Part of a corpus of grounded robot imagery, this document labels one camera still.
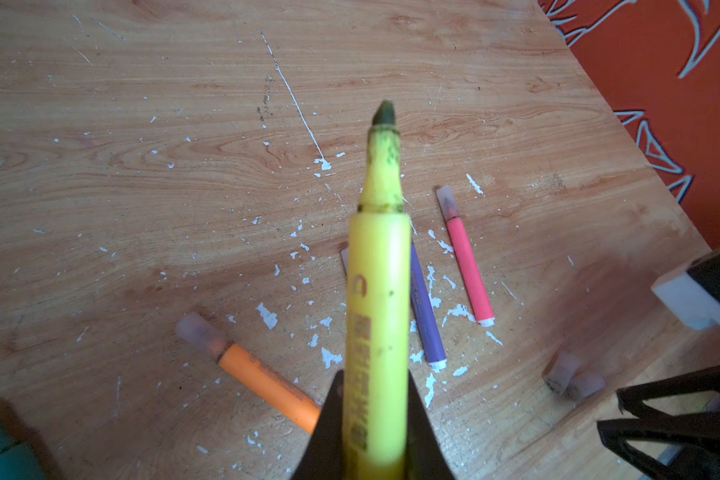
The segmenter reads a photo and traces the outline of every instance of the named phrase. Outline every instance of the teal marker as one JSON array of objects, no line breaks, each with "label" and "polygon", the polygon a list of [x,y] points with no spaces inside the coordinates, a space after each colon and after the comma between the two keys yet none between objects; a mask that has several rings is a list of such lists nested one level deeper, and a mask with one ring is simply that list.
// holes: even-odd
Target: teal marker
[{"label": "teal marker", "polygon": [[1,421],[0,480],[47,480],[32,448],[10,436]]}]

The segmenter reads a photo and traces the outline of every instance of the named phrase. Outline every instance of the pink marker body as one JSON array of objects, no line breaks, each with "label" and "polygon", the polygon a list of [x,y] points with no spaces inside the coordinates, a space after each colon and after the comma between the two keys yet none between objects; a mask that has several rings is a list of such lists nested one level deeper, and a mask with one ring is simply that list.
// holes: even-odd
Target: pink marker body
[{"label": "pink marker body", "polygon": [[448,227],[448,234],[451,236],[451,242],[454,245],[456,261],[461,270],[461,276],[464,278],[464,286],[467,287],[467,295],[469,296],[469,302],[472,304],[474,317],[482,326],[493,326],[496,319],[494,309],[490,306],[488,292],[485,291],[478,263],[474,259],[469,236],[467,236],[467,231],[464,229],[464,222],[461,221],[456,208],[453,191],[450,186],[446,185],[438,188],[437,195],[445,218],[445,225]]}]

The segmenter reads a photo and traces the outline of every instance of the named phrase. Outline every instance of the purple marker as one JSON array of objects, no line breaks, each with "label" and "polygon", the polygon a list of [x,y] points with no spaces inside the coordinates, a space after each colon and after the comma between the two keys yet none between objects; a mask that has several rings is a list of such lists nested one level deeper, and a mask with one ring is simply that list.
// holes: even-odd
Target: purple marker
[{"label": "purple marker", "polygon": [[[344,269],[349,264],[349,248],[345,248],[341,252]],[[413,304],[413,313],[416,315],[416,324],[418,332],[422,336],[422,344],[424,344],[424,354],[432,370],[440,372],[445,368],[446,357],[443,341],[440,338],[440,330],[438,330],[438,322],[434,318],[432,304],[429,301],[427,292],[427,284],[424,283],[424,274],[422,273],[422,265],[418,262],[416,247],[411,243],[411,303]]]}]

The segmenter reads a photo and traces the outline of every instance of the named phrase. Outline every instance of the dark green marker tip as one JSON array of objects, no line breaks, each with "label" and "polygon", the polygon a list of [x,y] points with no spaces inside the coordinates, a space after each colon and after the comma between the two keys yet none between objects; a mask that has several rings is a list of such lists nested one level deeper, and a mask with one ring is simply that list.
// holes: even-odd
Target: dark green marker tip
[{"label": "dark green marker tip", "polygon": [[389,100],[384,100],[376,110],[371,125],[394,125],[394,105]]}]

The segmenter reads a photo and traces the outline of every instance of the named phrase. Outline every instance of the wooden tabletop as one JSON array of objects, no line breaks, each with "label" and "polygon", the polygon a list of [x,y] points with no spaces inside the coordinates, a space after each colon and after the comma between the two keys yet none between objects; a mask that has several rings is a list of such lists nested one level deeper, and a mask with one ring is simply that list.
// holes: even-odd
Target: wooden tabletop
[{"label": "wooden tabletop", "polygon": [[[307,434],[173,326],[200,312],[325,398],[338,250],[384,98],[442,299],[428,412],[454,474],[637,476],[594,422],[620,415],[619,386],[720,363],[720,331],[650,292],[708,249],[533,0],[0,2],[0,412],[53,478],[295,470]],[[468,298],[440,245],[443,184],[503,345],[448,315]],[[540,374],[561,348],[607,388],[553,396]],[[423,398],[431,370],[410,367]]]}]

